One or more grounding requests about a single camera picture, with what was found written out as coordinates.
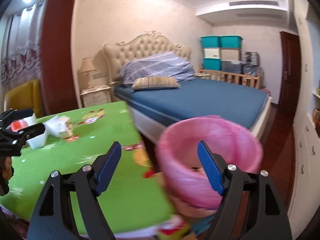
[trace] striped blanket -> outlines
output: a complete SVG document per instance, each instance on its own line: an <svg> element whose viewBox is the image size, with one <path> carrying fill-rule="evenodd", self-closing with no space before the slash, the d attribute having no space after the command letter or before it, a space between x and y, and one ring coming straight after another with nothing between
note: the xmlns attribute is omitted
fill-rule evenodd
<svg viewBox="0 0 320 240"><path fill-rule="evenodd" d="M170 51L131 60L119 75L124 85L132 85L140 77L171 76L180 82L194 79L193 74L190 62Z"/></svg>

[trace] screw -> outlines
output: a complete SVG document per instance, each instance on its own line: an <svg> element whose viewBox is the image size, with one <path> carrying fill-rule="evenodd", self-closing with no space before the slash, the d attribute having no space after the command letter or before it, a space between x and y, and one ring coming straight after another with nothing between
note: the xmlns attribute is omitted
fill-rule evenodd
<svg viewBox="0 0 320 240"><path fill-rule="evenodd" d="M260 174L263 176L263 177L267 177L269 175L269 173L265 170L262 170L260 171Z"/></svg>
<svg viewBox="0 0 320 240"><path fill-rule="evenodd" d="M85 165L82 167L83 171L90 171L91 170L91 165Z"/></svg>
<svg viewBox="0 0 320 240"><path fill-rule="evenodd" d="M53 171L51 172L51 177L55 178L59 175L59 172L58 171Z"/></svg>
<svg viewBox="0 0 320 240"><path fill-rule="evenodd" d="M228 165L228 170L229 171L235 171L237 169L237 166L235 166L234 164L229 164Z"/></svg>

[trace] green table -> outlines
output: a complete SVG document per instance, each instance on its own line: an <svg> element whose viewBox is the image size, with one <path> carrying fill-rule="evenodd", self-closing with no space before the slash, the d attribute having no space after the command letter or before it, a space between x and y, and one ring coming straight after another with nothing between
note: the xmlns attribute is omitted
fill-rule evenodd
<svg viewBox="0 0 320 240"><path fill-rule="evenodd" d="M91 124L74 128L79 139L67 142L49 136L43 148L32 150L25 147L21 157L15 157L12 165L15 173L10 180L10 193L0 197L0 205L25 220L30 220L40 192L54 170L62 174L77 171L85 164L92 164L98 155L108 151L114 141L121 145L137 144L141 138L134 127L125 102L77 109L66 115L74 124L93 110L104 108L106 117ZM53 116L40 119L47 121ZM113 175L108 190L98 198L101 209L114 233L146 228L170 218L174 213L164 192L155 178L143 178L147 167L137 165L131 151L122 151L122 157ZM72 206L80 234L86 234L75 193Z"/></svg>

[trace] blue mattress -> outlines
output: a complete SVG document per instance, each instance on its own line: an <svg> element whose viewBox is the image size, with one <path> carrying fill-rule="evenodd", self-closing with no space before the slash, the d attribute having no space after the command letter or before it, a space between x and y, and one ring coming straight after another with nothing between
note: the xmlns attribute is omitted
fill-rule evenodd
<svg viewBox="0 0 320 240"><path fill-rule="evenodd" d="M196 78L180 85L179 89L143 91L120 85L115 94L165 126L213 114L250 128L268 99L264 91L214 80Z"/></svg>

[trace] dark red floor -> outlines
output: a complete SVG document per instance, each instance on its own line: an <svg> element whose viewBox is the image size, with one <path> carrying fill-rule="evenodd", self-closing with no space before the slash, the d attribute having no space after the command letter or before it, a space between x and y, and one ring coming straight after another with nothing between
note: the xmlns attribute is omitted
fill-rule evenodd
<svg viewBox="0 0 320 240"><path fill-rule="evenodd" d="M293 115L283 113L276 107L272 107L265 132L260 140L264 150L261 169L267 170L269 175L273 178L287 209L289 208L292 195L295 170L295 148L292 123ZM154 153L154 144L143 135L142 137L155 170L159 171ZM238 219L233 230L233 236L240 233L245 216L247 197L248 195L244 194Z"/></svg>

